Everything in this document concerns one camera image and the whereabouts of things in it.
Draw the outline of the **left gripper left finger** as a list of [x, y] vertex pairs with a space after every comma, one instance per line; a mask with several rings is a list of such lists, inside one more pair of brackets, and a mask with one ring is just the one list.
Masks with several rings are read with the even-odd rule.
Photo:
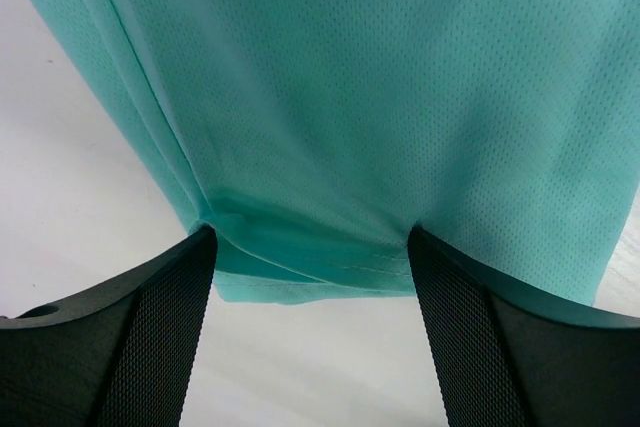
[[3, 317], [2, 425], [179, 425], [216, 254], [203, 227], [138, 267]]

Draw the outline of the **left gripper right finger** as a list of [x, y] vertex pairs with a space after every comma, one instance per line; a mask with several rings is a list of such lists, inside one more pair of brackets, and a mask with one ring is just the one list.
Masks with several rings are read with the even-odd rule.
[[408, 257], [451, 426], [635, 426], [639, 321], [552, 295], [421, 228]]

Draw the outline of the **teal t shirt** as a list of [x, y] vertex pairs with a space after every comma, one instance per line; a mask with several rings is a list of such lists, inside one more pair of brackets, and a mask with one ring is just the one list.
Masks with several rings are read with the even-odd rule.
[[590, 304], [639, 185], [639, 0], [31, 0], [229, 302], [414, 294], [421, 227]]

